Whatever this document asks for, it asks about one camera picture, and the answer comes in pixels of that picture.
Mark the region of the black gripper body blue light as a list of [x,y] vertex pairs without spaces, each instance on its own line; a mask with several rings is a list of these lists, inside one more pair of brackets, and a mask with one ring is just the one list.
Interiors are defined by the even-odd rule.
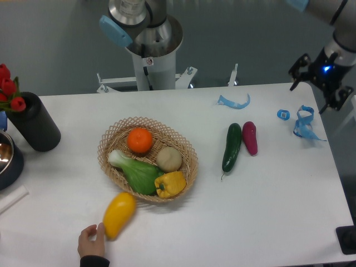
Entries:
[[342,79],[350,71],[351,66],[344,66],[336,63],[337,53],[332,52],[327,56],[322,49],[309,67],[311,73],[311,82],[317,88],[321,89],[325,95],[333,95],[342,85]]

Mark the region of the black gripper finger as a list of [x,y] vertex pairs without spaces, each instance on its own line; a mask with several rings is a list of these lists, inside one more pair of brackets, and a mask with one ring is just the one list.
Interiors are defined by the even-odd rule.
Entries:
[[300,82],[310,81],[311,74],[309,73],[309,65],[311,64],[311,59],[307,53],[301,55],[295,63],[291,66],[288,74],[292,78],[293,84],[290,90],[296,89]]
[[335,91],[324,89],[323,96],[325,99],[325,105],[320,109],[319,114],[322,114],[328,108],[339,111],[353,93],[354,88],[350,86],[341,86]]

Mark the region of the dark sleeve forearm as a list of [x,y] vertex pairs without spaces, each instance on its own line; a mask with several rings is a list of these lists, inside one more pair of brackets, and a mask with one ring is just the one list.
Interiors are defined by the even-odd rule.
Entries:
[[110,261],[102,256],[87,255],[80,259],[80,267],[109,267]]

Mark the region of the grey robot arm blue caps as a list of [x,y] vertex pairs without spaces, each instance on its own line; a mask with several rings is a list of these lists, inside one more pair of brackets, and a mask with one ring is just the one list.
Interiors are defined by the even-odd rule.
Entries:
[[[355,65],[355,2],[290,1],[290,5],[334,27],[332,40],[315,60],[305,54],[292,65],[293,87],[309,81],[323,92],[325,109],[340,110],[353,93],[342,80]],[[108,39],[130,52],[140,91],[189,85],[191,72],[176,77],[176,51],[183,32],[167,14],[165,1],[109,1],[108,15],[100,18],[99,25]]]

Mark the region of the person's hand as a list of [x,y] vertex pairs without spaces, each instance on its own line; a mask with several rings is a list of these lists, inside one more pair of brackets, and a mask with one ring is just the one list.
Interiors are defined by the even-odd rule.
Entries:
[[78,237],[78,254],[85,256],[105,256],[105,227],[101,222],[83,229]]

